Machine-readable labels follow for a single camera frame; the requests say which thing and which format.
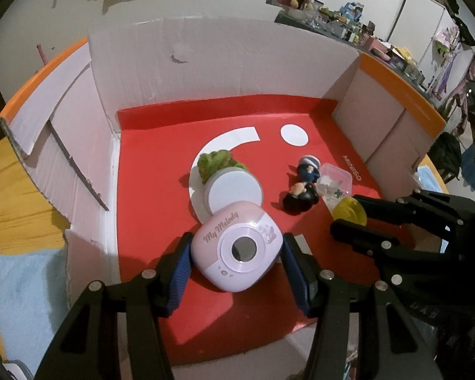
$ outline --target yellow round object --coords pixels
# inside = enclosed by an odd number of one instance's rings
[[[364,207],[353,197],[343,198],[334,208],[332,216],[335,220],[341,218],[361,226],[365,226],[368,222]]]

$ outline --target black-haired figurine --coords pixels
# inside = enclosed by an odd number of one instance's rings
[[[299,214],[308,211],[319,202],[319,194],[312,183],[296,183],[283,199],[285,211]]]
[[[304,155],[297,166],[297,178],[302,183],[316,183],[320,178],[320,161],[312,155]]]

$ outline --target pink curtain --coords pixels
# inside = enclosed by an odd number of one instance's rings
[[[450,95],[447,97],[446,104],[451,104],[452,99],[455,96],[459,96],[460,100],[460,107],[461,107],[461,121],[457,125],[457,127],[452,131],[452,134],[456,136],[460,136],[462,133],[465,132],[466,122],[468,120],[468,103],[466,101],[466,84],[470,81],[475,81],[475,56],[468,68],[468,72],[466,76],[461,80],[459,85],[452,90]]]

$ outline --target white board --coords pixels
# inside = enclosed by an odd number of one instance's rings
[[[389,42],[406,47],[419,62],[434,36],[445,7],[434,0],[406,0]]]

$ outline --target circular lens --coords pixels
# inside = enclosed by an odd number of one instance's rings
[[[257,245],[249,237],[239,237],[232,245],[232,255],[237,261],[247,263],[257,254]]]

